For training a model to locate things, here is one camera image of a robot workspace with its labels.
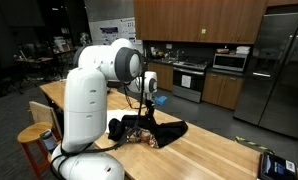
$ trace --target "refrigerator handle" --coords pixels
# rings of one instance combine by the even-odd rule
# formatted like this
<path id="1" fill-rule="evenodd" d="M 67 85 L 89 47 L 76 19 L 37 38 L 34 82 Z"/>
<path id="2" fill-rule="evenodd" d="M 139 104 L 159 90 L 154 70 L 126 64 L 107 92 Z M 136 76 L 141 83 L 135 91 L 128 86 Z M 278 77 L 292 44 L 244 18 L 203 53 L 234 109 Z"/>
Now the refrigerator handle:
<path id="1" fill-rule="evenodd" d="M 290 35 L 289 38 L 288 38 L 288 41 L 287 41 L 287 45 L 285 47 L 285 50 L 284 50 L 284 52 L 283 52 L 283 54 L 282 54 L 282 56 L 280 58 L 279 64 L 282 64 L 283 59 L 285 59 L 285 57 L 287 55 L 287 52 L 288 52 L 288 49 L 289 49 L 289 47 L 291 45 L 292 39 L 293 39 L 293 35 Z"/>
<path id="2" fill-rule="evenodd" d="M 292 56 L 292 53 L 295 50 L 295 47 L 296 47 L 297 43 L 298 43 L 298 35 L 296 36 L 295 41 L 292 44 L 292 47 L 291 47 L 290 52 L 289 52 L 289 55 L 288 55 L 288 57 L 286 59 L 285 65 L 287 65 L 289 63 L 289 61 L 291 59 L 291 56 Z"/>

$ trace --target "stainless steel refrigerator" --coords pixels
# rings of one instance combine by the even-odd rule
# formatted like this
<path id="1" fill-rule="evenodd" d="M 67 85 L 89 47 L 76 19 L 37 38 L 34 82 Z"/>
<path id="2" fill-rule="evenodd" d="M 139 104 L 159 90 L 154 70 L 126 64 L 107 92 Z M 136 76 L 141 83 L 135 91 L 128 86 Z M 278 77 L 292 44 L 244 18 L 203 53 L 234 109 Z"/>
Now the stainless steel refrigerator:
<path id="1" fill-rule="evenodd" d="M 298 13 L 264 16 L 234 117 L 298 138 Z"/>

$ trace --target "black cloth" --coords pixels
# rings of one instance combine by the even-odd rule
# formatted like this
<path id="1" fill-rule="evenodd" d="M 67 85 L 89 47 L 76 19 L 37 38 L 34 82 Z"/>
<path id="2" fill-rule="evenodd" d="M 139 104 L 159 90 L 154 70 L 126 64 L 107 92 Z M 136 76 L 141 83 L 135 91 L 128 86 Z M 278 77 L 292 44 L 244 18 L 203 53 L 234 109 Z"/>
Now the black cloth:
<path id="1" fill-rule="evenodd" d="M 120 140 L 127 127 L 134 127 L 136 119 L 137 115 L 125 115 L 123 116 L 121 122 L 117 119 L 112 119 L 109 122 L 110 132 L 108 139 L 112 139 L 114 141 Z M 158 125 L 154 117 L 149 115 L 140 116 L 138 127 L 149 130 L 150 133 L 155 136 L 159 148 L 177 140 L 188 130 L 188 126 L 185 121 L 162 123 Z"/>

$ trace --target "microwave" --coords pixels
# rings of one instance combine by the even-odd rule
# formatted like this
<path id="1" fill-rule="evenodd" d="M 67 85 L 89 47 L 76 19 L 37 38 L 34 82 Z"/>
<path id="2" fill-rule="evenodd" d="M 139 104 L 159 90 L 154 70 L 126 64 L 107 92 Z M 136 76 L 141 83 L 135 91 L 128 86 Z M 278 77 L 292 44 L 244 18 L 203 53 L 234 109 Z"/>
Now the microwave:
<path id="1" fill-rule="evenodd" d="M 215 54 L 213 68 L 243 72 L 247 62 L 247 54 Z"/>

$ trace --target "lower cabinet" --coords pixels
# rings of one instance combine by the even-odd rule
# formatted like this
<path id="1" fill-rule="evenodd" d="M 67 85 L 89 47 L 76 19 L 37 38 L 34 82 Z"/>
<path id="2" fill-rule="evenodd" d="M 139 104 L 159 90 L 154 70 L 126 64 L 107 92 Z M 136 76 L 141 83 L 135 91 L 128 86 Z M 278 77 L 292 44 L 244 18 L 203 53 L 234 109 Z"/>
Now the lower cabinet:
<path id="1" fill-rule="evenodd" d="M 161 89 L 172 91 L 173 67 L 159 63 L 149 63 L 148 71 L 157 73 L 157 84 Z"/>
<path id="2" fill-rule="evenodd" d="M 243 78 L 207 73 L 202 100 L 228 109 L 235 109 Z"/>

